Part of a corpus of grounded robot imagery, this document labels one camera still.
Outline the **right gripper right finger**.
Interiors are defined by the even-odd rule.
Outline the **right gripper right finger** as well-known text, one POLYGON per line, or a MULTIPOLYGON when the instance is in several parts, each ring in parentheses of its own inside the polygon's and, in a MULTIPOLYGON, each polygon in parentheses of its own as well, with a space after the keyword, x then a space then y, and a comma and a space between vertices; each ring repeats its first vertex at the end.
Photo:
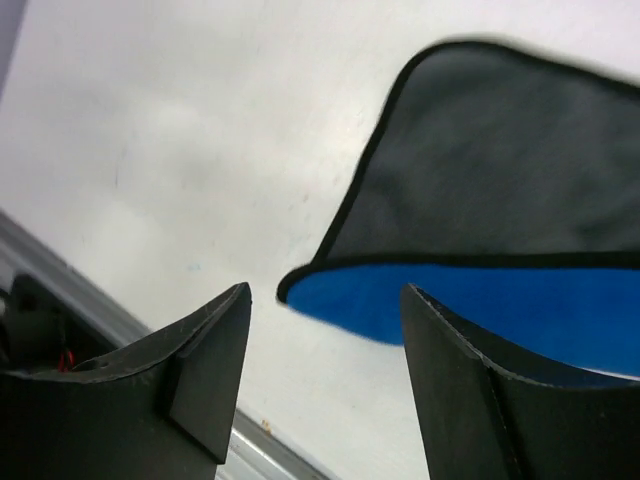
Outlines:
POLYGON ((433 479, 635 479, 639 384, 524 349, 416 286, 404 348, 433 479))

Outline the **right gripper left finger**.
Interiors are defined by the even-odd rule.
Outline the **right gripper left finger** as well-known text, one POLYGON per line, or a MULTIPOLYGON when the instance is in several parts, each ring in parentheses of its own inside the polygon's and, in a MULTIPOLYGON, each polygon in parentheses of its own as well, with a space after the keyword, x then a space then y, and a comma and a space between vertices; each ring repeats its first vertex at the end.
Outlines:
POLYGON ((18 281, 1 317, 5 479, 211 479, 251 318, 245 283, 126 346, 18 281))

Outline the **blue and grey towel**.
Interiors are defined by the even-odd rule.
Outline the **blue and grey towel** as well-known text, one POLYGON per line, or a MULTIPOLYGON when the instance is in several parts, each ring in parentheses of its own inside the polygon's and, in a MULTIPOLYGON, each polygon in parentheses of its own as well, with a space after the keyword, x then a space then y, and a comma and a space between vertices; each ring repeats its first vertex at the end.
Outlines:
POLYGON ((457 40, 401 70, 290 308, 400 344, 399 292, 548 358, 639 372, 639 86, 457 40))

